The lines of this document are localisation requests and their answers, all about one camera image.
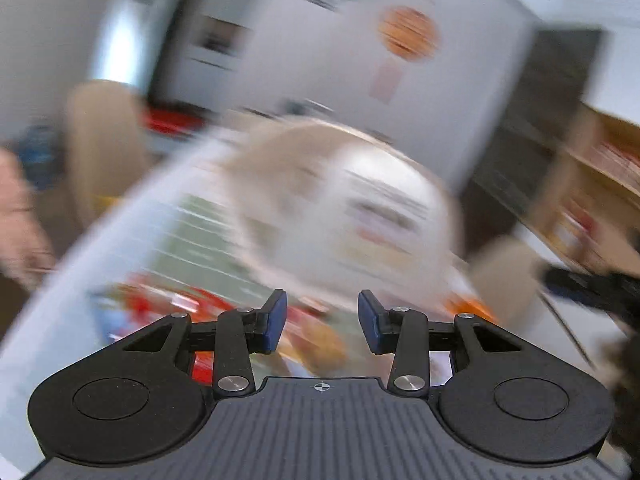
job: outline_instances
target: red object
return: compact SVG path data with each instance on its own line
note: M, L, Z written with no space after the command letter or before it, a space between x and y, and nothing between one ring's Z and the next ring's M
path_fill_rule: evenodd
M188 136L204 126L204 120L180 112L150 108L145 115L149 130L167 136Z
M191 378L206 386L213 383L213 352L196 352Z
M197 288L195 286L192 286L191 288L195 290L198 294L200 294L201 296L204 296L207 300L209 300L211 306L213 306L214 308L217 308L220 310L235 309L235 307L231 303L223 300L222 298L220 298L219 296L216 296L215 294L212 294L208 290L204 290L203 288Z
M127 294L126 301L136 321L144 321L146 314L151 311L151 302L137 292Z

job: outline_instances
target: person's hand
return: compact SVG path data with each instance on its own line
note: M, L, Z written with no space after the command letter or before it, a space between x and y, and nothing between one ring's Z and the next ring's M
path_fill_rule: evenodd
M36 288L56 263L31 203L31 189L18 160L0 149L0 267L27 290Z
M4 274L34 290L56 264L46 234L30 211L0 216L0 264Z

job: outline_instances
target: wooden shelf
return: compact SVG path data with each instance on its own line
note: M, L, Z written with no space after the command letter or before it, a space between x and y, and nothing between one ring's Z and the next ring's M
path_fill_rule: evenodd
M619 197L627 200L633 206L640 208L640 191L622 182L618 177L595 166L590 160L575 153L568 152L569 156L578 162L580 166L588 171L600 184L610 189Z
M597 113L610 137L623 144L633 146L636 150L640 149L640 125L613 115Z

